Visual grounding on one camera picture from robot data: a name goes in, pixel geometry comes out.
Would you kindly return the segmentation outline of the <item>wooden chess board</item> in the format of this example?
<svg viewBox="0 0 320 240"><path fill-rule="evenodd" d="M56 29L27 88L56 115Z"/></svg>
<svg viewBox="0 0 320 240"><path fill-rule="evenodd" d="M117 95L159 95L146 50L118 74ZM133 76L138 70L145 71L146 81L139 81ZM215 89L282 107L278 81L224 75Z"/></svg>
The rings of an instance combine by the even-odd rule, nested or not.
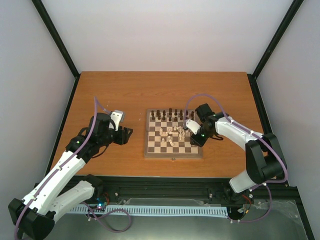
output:
<svg viewBox="0 0 320 240"><path fill-rule="evenodd" d="M160 122L151 121L146 111L146 127L145 127L145 145L144 156L146 158L163 158L163 159L201 159L203 151L200 147L191 145L190 137L192 132L184 129L184 119L178 122ZM165 134L160 136L159 130L163 129ZM174 146L169 143L169 137L172 137ZM161 141L165 138L166 146L161 147Z"/></svg>

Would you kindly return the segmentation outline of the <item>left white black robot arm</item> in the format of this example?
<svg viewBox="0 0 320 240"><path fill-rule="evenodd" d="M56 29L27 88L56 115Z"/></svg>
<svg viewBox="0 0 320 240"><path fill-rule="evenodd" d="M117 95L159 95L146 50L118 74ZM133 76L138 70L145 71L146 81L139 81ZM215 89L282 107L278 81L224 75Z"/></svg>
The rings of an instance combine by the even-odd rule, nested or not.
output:
<svg viewBox="0 0 320 240"><path fill-rule="evenodd" d="M103 198L103 182L91 174L65 193L62 190L85 164L103 154L101 148L129 141L133 130L120 125L124 117L124 112L119 110L95 113L88 127L70 140L44 179L21 200L15 198L9 203L8 210L17 230L32 240L43 240L72 208L89 199L96 202Z"/></svg>

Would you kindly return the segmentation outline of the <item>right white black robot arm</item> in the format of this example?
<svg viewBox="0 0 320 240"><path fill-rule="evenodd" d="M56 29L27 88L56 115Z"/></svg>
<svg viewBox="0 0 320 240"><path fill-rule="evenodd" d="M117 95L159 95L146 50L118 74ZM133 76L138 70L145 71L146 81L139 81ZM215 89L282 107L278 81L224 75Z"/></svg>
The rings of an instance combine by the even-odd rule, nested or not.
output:
<svg viewBox="0 0 320 240"><path fill-rule="evenodd" d="M231 178L223 189L226 201L234 203L246 190L267 183L284 183L288 178L287 164L277 137L253 131L225 112L215 113L207 103L195 109L200 122L185 119L185 128L191 131L190 142L203 147L208 139L227 138L245 153L245 169Z"/></svg>

